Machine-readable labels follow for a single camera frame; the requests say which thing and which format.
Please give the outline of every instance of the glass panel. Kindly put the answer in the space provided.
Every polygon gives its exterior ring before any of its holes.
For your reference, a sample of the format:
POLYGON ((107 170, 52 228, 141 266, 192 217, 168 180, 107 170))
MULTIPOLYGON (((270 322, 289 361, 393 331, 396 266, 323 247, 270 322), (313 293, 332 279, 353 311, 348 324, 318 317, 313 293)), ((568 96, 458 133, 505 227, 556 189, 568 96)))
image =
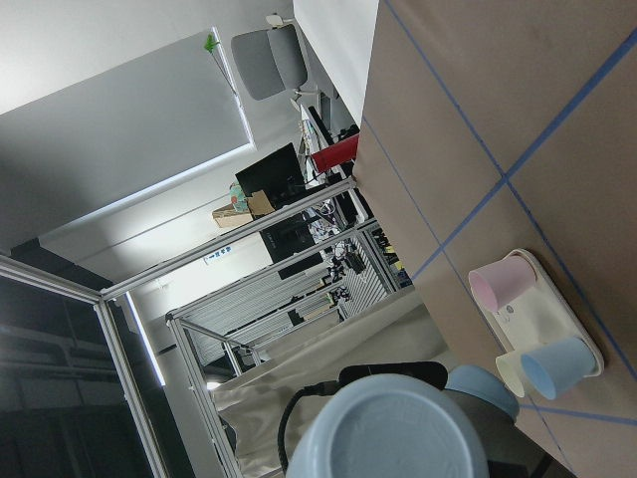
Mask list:
POLYGON ((109 303, 109 306, 166 467, 172 476, 194 477, 172 410, 141 334, 137 332, 136 324, 126 320, 121 307, 114 303, 109 303))
POLYGON ((93 307, 4 278, 0 470, 152 476, 93 307))

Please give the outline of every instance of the brown tabletop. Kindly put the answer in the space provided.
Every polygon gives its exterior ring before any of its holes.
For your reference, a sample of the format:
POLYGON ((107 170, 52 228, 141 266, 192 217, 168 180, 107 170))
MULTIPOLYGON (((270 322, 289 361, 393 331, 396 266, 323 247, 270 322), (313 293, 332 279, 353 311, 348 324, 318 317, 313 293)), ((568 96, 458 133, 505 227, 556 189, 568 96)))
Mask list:
POLYGON ((637 470, 637 3, 380 1, 354 175, 462 362, 502 353, 467 273, 532 251, 606 371, 519 427, 637 470))

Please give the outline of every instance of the blue tape line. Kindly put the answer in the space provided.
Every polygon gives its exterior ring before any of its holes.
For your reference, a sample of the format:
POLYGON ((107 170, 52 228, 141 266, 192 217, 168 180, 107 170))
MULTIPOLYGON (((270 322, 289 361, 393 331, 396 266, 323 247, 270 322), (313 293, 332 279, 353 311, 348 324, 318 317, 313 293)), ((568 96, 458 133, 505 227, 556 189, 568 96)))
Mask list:
POLYGON ((389 8, 389 11, 391 12, 391 14, 396 19, 396 22, 398 22, 400 27, 403 29, 403 31, 405 32, 405 34, 407 35, 407 37, 411 41, 412 45, 414 46, 414 48, 418 52, 418 55, 420 55, 420 58, 422 58, 423 61, 425 62, 425 64, 427 65, 427 68, 429 69, 431 74, 434 76, 434 78, 436 79, 436 82, 438 82, 438 85, 440 86, 442 91, 445 93, 445 95, 447 96, 447 98, 449 99, 451 104, 454 106, 454 108, 458 112, 458 115, 460 115, 460 118, 462 119, 462 121, 465 123, 465 125, 467 126, 467 128, 469 129, 469 131, 471 132, 473 137, 476 139, 476 141, 478 142, 480 147, 483 149, 483 151, 485 152, 485 154, 487 155, 487 157, 489 158, 491 163, 498 170, 498 173, 500 174, 500 176, 504 176, 505 172, 503 171, 503 169, 500 166, 500 164, 496 161, 496 158, 493 156, 493 154, 491 153, 491 151, 487 147, 487 144, 485 143, 485 141, 478 134, 478 130, 469 121, 469 117, 467 117, 467 114, 463 111, 463 109, 460 108, 460 104, 458 103, 456 98, 451 94, 451 91, 447 88, 447 85, 445 85, 445 82, 442 80, 442 77, 438 74, 438 72, 436 71, 436 69, 434 68, 432 63, 429 61, 429 58, 427 57, 427 55, 425 55, 425 52, 422 50, 422 48, 420 47, 420 45, 418 44, 418 42, 416 41, 414 36, 411 34, 409 29, 407 28, 407 26, 403 23, 403 21, 400 18, 400 16, 398 16, 398 13, 396 12, 396 10, 394 10, 394 7, 391 5, 391 3, 389 3, 388 0, 385 0, 385 5, 387 5, 387 8, 389 8))
POLYGON ((422 274, 427 267, 438 257, 438 255, 453 241, 458 234, 465 228, 467 224, 469 224, 474 217, 487 205, 489 201, 502 189, 502 187, 506 184, 506 181, 501 178, 494 187, 482 198, 482 200, 478 203, 476 207, 474 207, 471 212, 465 217, 465 219, 452 231, 452 233, 445 239, 444 242, 440 243, 440 247, 436 249, 436 251, 427 259, 423 264, 416 270, 416 273, 413 275, 413 279, 416 279, 420 274, 422 274))
POLYGON ((633 30, 626 40, 611 54, 604 64, 594 73, 584 86, 575 94, 575 96, 566 104, 566 106, 557 114, 546 129, 542 131, 537 139, 531 143, 531 146, 520 156, 513 166, 507 171, 507 177, 514 176, 531 156, 539 149, 540 146, 561 126, 561 124, 570 116, 571 113, 590 95, 595 87, 612 71, 613 68, 630 52, 637 44, 637 29, 633 30))
MULTIPOLYGON (((595 322, 602 329, 602 331, 603 331, 604 335, 607 337, 607 339, 610 340, 611 345, 613 346, 613 348, 615 349, 615 351, 619 355, 620 359, 622 360, 622 362, 624 363, 624 365, 626 366, 626 368, 628 369, 630 374, 633 376, 633 379, 637 380, 637 370, 630 363, 630 360, 628 359, 628 357, 626 356, 624 351, 619 347, 619 344, 617 343, 615 338, 612 336, 612 334, 610 333, 610 331, 606 327, 606 325, 603 323, 603 321, 602 321, 601 317, 599 316, 599 314, 597 313, 597 311, 592 307, 592 304, 587 299, 586 295, 584 294, 584 292, 581 289, 581 287, 579 286, 579 284, 575 281, 574 276, 572 275, 572 273, 570 272, 570 270, 566 266, 565 262, 559 256, 559 254, 557 253, 555 248, 550 244, 550 242, 548 241, 548 238, 546 237, 546 235, 543 233, 543 231, 539 227, 539 224, 537 223, 537 221, 535 220, 535 218, 531 214, 531 210, 527 207, 527 205, 525 204, 524 200, 522 199, 522 197, 520 196, 518 191, 515 189, 515 187, 510 182, 511 177, 513 177, 518 171, 520 171, 522 166, 533 156, 533 154, 564 123, 564 121, 570 116, 570 114, 584 101, 584 99, 586 99, 588 97, 588 95, 601 83, 601 81, 613 70, 613 68, 615 66, 617 66, 617 64, 637 44, 637 29, 634 29, 631 32, 631 34, 626 38, 626 40, 624 40, 619 45, 619 47, 617 49, 615 49, 615 51, 610 55, 610 57, 608 57, 608 59, 602 64, 602 66, 593 74, 593 76, 584 84, 584 86, 575 94, 575 96, 566 104, 566 106, 548 124, 548 126, 540 133, 540 135, 535 139, 535 141, 531 144, 531 146, 529 146, 529 148, 527 148, 527 150, 522 154, 522 156, 514 163, 514 165, 506 173, 504 173, 502 168, 500 167, 500 165, 498 164, 498 162, 496 161, 496 159, 492 155, 491 151, 489 150, 489 148, 487 147, 487 145, 485 144, 483 139, 478 134, 476 128, 469 121, 467 115, 464 113, 464 111, 462 110, 462 108, 460 107, 460 105, 458 104, 456 99, 454 98, 454 96, 451 94, 451 91, 449 90, 447 85, 444 83, 442 77, 438 74, 438 72, 436 71, 436 69, 434 68, 432 63, 429 61, 429 59, 425 55, 424 51, 422 50, 422 48, 420 47, 420 45, 418 44, 418 42, 416 41, 414 36, 411 34, 411 32, 409 31, 407 26, 404 24, 402 19, 398 16, 397 12, 393 8, 393 6, 389 2, 389 0, 385 0, 385 4, 387 5, 388 9, 390 10, 392 15, 394 16, 396 22, 400 25, 400 27, 403 29, 403 31, 405 32, 405 34, 407 35, 407 37, 411 41, 411 43, 414 46, 414 48, 417 50, 417 52, 420 55, 420 57, 423 59, 423 61, 427 65, 427 68, 429 69, 431 74, 434 76, 434 78, 438 82, 439 86, 442 88, 443 92, 445 93, 445 95, 447 96, 449 101, 453 104, 454 108, 458 111, 460 117, 462 118, 463 122, 469 128, 471 134, 474 136, 476 141, 480 144, 480 146, 483 149, 483 151, 487 154, 487 156, 489 157, 490 161, 492 162, 492 164, 494 165, 494 167, 496 168, 498 173, 503 178, 503 180, 499 181, 496 184, 495 188, 492 189, 492 191, 490 191, 487 194, 487 196, 485 196, 483 198, 483 200, 474 208, 474 210, 469 214, 469 216, 467 216, 462 221, 462 223, 452 232, 452 234, 441 244, 441 250, 444 250, 445 247, 447 247, 447 245, 465 228, 465 226, 471 220, 473 220, 473 218, 480 212, 480 210, 493 198, 495 193, 498 192, 498 190, 504 184, 506 184, 509 187, 509 189, 511 190, 511 192, 514 195, 514 197, 516 198, 516 200, 518 201, 518 203, 521 205, 523 211, 525 212, 525 214, 529 218, 529 220, 530 220, 531 224, 533 225, 533 227, 535 228, 535 230, 540 235, 542 241, 544 242, 544 244, 546 245, 548 250, 552 253, 552 255, 557 260, 559 266, 562 268, 562 270, 566 274, 568 280, 573 284, 573 287, 575 288, 577 294, 581 297, 581 299, 583 300, 583 302, 586 305, 586 307, 590 310, 595 322)), ((395 164, 392 164, 392 167, 394 167, 395 170, 397 170, 395 164)), ((434 254, 430 258, 428 258, 417 269, 416 274, 414 275, 414 279, 416 279, 420 274, 422 274, 422 272, 431 264, 431 262, 433 262, 433 260, 440 254, 440 252, 441 252, 440 250, 435 251, 434 254)))
MULTIPOLYGON (((409 199, 411 199, 411 202, 414 204, 414 206, 416 207, 416 210, 418 211, 418 214, 420 214, 420 217, 422 218, 422 220, 425 222, 425 224, 427 225, 427 228, 429 229, 429 231, 431 232, 434 240, 438 243, 438 248, 436 249, 436 251, 434 251, 434 253, 425 261, 425 263, 416 271, 416 273, 412 276, 412 279, 415 280, 421 273, 422 271, 424 271, 427 266, 429 264, 431 264, 436 257, 438 257, 440 255, 440 253, 442 252, 445 257, 447 258, 447 261, 449 261, 449 265, 451 266, 451 269, 454 271, 454 274, 456 275, 456 277, 458 278, 458 280, 460 281, 460 284, 462 284, 462 287, 464 288, 465 292, 467 293, 467 295, 470 297, 471 301, 473 302, 474 306, 476 307, 476 309, 478 310, 478 313, 480 314, 480 317, 482 319, 482 321, 485 323, 485 325, 487 326, 487 329, 489 330, 489 332, 491 333, 491 335, 493 336, 496 344, 498 345, 498 347, 500 348, 501 351, 504 351, 504 347, 503 345, 500 343, 500 340, 498 339, 498 337, 496 336, 496 333, 494 332, 493 328, 489 325, 489 321, 487 320, 487 318, 485 317, 485 315, 483 314, 482 310, 480 309, 480 307, 478 307, 478 304, 476 303, 476 301, 474 300, 473 295, 471 294, 471 292, 469 291, 469 289, 467 288, 465 282, 462 280, 462 278, 460 277, 460 273, 458 272, 458 269, 456 268, 456 266, 454 265, 453 261, 449 258, 449 256, 447 255, 447 252, 445 252, 445 244, 441 244, 440 239, 438 238, 438 236, 436 235, 436 233, 434 232, 433 227, 431 226, 431 224, 429 223, 429 221, 427 220, 427 217, 425 216, 425 213, 422 212, 422 209, 420 208, 420 205, 418 204, 418 202, 416 201, 416 199, 414 198, 414 196, 412 195, 411 191, 409 190, 409 187, 407 186, 405 180, 402 177, 402 174, 400 173, 400 171, 398 170, 398 167, 396 166, 396 163, 394 162, 394 160, 391 158, 391 156, 389 155, 389 152, 387 151, 387 149, 385 148, 384 144, 382 143, 382 141, 380 140, 380 138, 378 137, 378 134, 376 133, 375 129, 373 128, 373 126, 371 125, 371 123, 369 122, 369 120, 363 116, 362 117, 363 122, 367 125, 367 127, 369 128, 369 131, 371 132, 371 134, 374 136, 374 139, 376 140, 376 143, 378 144, 378 146, 380 146, 380 149, 382 150, 383 154, 385 155, 385 157, 387 158, 387 161, 389 161, 389 164, 391 165, 394 174, 396 174, 396 176, 398 176, 398 180, 400 181, 400 183, 402 184, 403 188, 405 189, 405 191, 407 192, 407 195, 409 195, 409 199)), ((494 188, 483 198, 483 200, 478 204, 478 207, 481 207, 481 204, 484 202, 485 204, 487 202, 489 202, 489 200, 491 199, 491 197, 493 197, 493 195, 496 194, 496 192, 502 188, 503 186, 503 181, 499 181, 496 186, 494 186, 494 188)), ((464 226, 459 226, 457 228, 457 231, 460 232, 460 229, 462 229, 462 227, 464 226)), ((447 243, 448 241, 453 240, 453 237, 455 237, 454 234, 452 234, 451 236, 449 236, 447 238, 447 243)))
POLYGON ((523 408, 531 408, 535 410, 535 413, 537 413, 537 416, 539 417, 539 419, 541 420, 541 422, 544 424, 544 428, 546 428, 546 431, 548 431, 548 435, 550 436, 550 439, 553 440, 553 443, 555 444, 555 446, 557 447, 557 449, 559 450, 559 453, 561 454, 562 458, 564 459, 564 463, 566 463, 566 468, 568 468, 568 470, 574 474, 574 470, 573 470, 573 466, 570 464, 570 461, 568 461, 568 458, 566 458, 566 453, 564 453, 564 450, 562 450, 559 442, 557 441, 557 438, 555 437, 555 434, 553 433, 553 430, 550 429, 550 426, 548 426, 548 423, 546 423, 546 420, 544 418, 544 415, 542 415, 539 412, 539 409, 537 408, 537 405, 535 404, 535 402, 533 401, 532 398, 530 398, 530 401, 532 403, 532 406, 529 405, 520 405, 520 407, 523 408))
POLYGON ((431 232, 431 234, 434 236, 434 239, 436 240, 436 242, 438 243, 438 245, 440 245, 440 239, 438 239, 438 236, 436 235, 436 233, 434 232, 433 227, 431 227, 431 224, 429 223, 429 221, 427 220, 427 217, 425 216, 425 213, 422 212, 422 209, 420 208, 420 205, 418 204, 418 201, 416 201, 416 199, 414 198, 413 194, 411 193, 411 191, 409 190, 409 187, 407 186, 407 183, 405 182, 405 180, 402 177, 402 174, 400 174, 400 171, 398 170, 398 167, 396 166, 396 163, 394 162, 394 160, 391 158, 391 156, 389 155, 389 153, 387 152, 387 149, 385 148, 384 144, 382 143, 382 141, 380 140, 380 138, 378 137, 378 134, 376 134, 376 130, 373 128, 373 126, 369 123, 369 121, 367 120, 367 118, 365 116, 362 117, 362 120, 365 124, 367 124, 367 127, 369 128, 369 130, 371 131, 371 134, 374 136, 374 139, 376 139, 376 143, 380 146, 380 149, 382 149, 383 154, 385 155, 385 157, 387 158, 387 160, 389 161, 389 164, 391 165, 391 168, 394 170, 394 173, 396 174, 396 176, 398 176, 398 180, 400 181, 400 183, 402 184, 402 187, 405 189, 405 191, 407 192, 407 195, 409 196, 409 199, 411 199, 411 202, 413 203, 413 205, 416 207, 416 210, 418 211, 418 214, 420 214, 420 217, 422 218, 422 220, 425 222, 425 224, 427 225, 427 228, 429 228, 429 231, 431 232))
POLYGON ((534 408, 537 411, 544 413, 554 413, 556 415, 566 415, 566 416, 574 416, 577 418, 584 418, 587 420, 598 420, 598 421, 606 421, 608 423, 617 423, 620 425, 628 425, 628 426, 637 426, 637 419, 634 418, 624 418, 621 416, 613 416, 613 415, 602 415, 599 413, 588 413, 585 411, 575 411, 575 410, 564 410, 561 408, 550 408, 547 406, 538 406, 538 405, 526 405, 525 403, 520 404, 521 408, 534 408))
POLYGON ((597 314, 597 311, 595 310, 595 308, 592 306, 592 304, 590 303, 590 301, 586 297, 586 294, 584 293, 584 291, 579 286, 579 283, 575 280, 574 276, 570 272, 570 269, 568 269, 568 267, 566 266, 566 263, 559 256, 559 254, 557 253, 555 248, 552 246, 552 244, 550 243, 550 241, 548 240, 548 238, 544 234, 544 231, 542 231, 541 227, 539 227, 539 224, 537 223, 537 221, 535 220, 535 218, 531 214, 531 211, 529 210, 529 207, 525 204, 525 202, 523 201, 523 199, 520 196, 520 194, 518 193, 518 191, 512 185, 510 185, 510 189, 511 189, 511 192, 513 193, 514 197, 516 198, 516 200, 520 204, 521 208, 523 209, 523 211, 527 215, 527 218, 531 222, 533 228, 535 229, 535 231, 537 231, 537 234, 539 234, 539 237, 541 237, 541 240, 544 242, 544 244, 546 245, 548 250, 551 252, 551 254, 555 257, 555 260, 559 264, 559 267, 561 267, 561 269, 564 271, 564 274, 566 274, 566 277, 568 278, 570 283, 573 285, 573 288, 575 289, 575 292, 581 298, 581 300, 584 302, 584 305, 590 311, 591 315, 593 316, 593 319, 595 320, 597 325, 601 328, 601 330, 604 333, 604 335, 606 336, 606 338, 610 341, 612 347, 615 349, 615 351, 619 355, 619 358, 621 359, 621 361, 624 363, 624 365, 628 369, 628 372, 632 375, 633 379, 637 380, 637 370, 635 370, 635 367, 632 365, 632 363, 630 362, 630 360, 628 359, 628 357, 626 356, 624 351, 621 349, 621 347, 619 346, 619 344, 617 343, 617 341, 613 337, 612 333, 610 332, 610 330, 608 329, 606 324, 604 324, 604 322, 602 321, 602 319, 599 316, 599 314, 597 314))

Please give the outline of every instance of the cardboard box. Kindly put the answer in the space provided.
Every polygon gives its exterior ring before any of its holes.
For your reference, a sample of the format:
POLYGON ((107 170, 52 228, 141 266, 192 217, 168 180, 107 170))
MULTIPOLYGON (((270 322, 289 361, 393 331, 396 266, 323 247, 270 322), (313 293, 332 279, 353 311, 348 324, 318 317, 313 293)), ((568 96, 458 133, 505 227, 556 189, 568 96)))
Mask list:
POLYGON ((248 197, 248 207, 255 216, 264 216, 275 212, 275 208, 270 204, 270 200, 263 191, 256 191, 252 197, 248 197))
POLYGON ((252 221, 249 212, 237 212, 232 204, 212 211, 212 218, 219 227, 238 227, 252 221))

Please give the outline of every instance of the white tray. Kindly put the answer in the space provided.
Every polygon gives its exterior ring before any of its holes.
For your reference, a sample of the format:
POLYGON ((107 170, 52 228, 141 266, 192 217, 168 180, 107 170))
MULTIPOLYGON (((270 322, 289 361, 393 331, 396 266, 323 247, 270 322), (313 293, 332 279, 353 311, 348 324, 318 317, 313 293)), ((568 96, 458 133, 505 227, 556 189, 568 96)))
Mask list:
POLYGON ((512 352, 534 344, 546 345, 568 337, 579 337, 595 357, 595 369, 587 376, 600 375, 604 371, 601 351, 544 267, 525 249, 515 249, 507 257, 514 255, 524 257, 532 265, 537 277, 535 285, 494 314, 476 301, 505 350, 512 352))

